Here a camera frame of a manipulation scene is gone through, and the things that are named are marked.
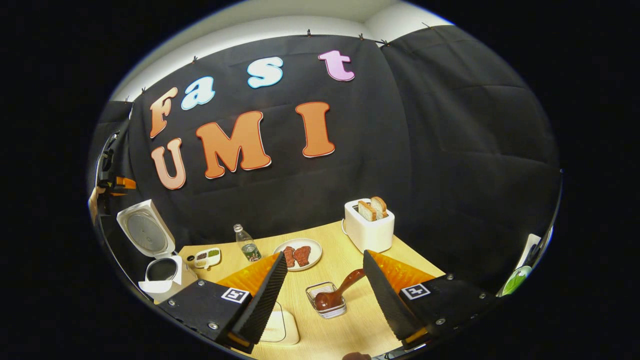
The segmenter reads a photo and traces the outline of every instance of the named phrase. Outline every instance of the person's hand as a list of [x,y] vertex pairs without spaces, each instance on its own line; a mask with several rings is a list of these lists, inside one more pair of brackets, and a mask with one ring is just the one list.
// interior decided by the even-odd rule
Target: person's hand
[[342,360],[371,360],[371,356],[359,352],[350,352],[343,356]]
[[95,219],[98,216],[98,194],[104,193],[107,189],[96,186],[89,196],[89,213],[91,214],[91,221],[95,224]]

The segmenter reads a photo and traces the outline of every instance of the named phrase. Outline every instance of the water bottle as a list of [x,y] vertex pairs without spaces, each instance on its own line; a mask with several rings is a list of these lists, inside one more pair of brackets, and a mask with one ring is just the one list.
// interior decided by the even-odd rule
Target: water bottle
[[253,238],[246,231],[243,230],[242,225],[234,225],[234,231],[236,232],[236,243],[240,246],[244,256],[248,261],[258,261],[262,259],[258,246],[253,242]]

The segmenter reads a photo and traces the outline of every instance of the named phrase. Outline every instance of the white toaster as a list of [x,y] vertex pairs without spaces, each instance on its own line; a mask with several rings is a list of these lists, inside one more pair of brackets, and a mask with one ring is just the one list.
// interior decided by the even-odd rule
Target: white toaster
[[358,201],[371,203],[371,199],[358,199],[347,202],[344,205],[342,232],[349,236],[353,244],[362,253],[364,253],[364,250],[383,252],[389,249],[394,237],[396,217],[387,209],[387,217],[368,221],[358,213]]

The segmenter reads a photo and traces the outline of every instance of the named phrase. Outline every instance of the brown spoon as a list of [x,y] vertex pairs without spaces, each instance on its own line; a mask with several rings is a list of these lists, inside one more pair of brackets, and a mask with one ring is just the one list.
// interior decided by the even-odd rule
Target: brown spoon
[[347,290],[351,285],[355,284],[363,277],[365,277],[364,269],[354,270],[349,275],[347,275],[338,290],[334,291],[333,293],[318,293],[315,300],[316,310],[322,311],[339,306],[342,303],[341,296],[344,290]]

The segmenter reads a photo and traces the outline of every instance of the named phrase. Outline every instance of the orange plastic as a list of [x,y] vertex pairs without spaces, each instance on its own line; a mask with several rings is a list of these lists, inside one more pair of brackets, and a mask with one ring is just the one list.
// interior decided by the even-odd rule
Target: orange plastic
[[246,290],[249,291],[252,296],[255,296],[279,255],[280,253],[278,252],[266,258],[262,258],[246,268],[238,272],[234,272],[226,278],[218,281],[218,284],[228,288]]
[[378,254],[375,251],[367,251],[371,254],[373,260],[376,261],[376,264],[378,264],[383,274],[385,274],[387,281],[396,293],[399,293],[403,288],[435,279],[435,276],[418,270],[413,266],[384,256],[383,254]]
[[125,189],[135,189],[136,188],[136,182],[131,180],[131,179],[127,179],[126,177],[116,177],[116,184],[118,185],[124,185]]

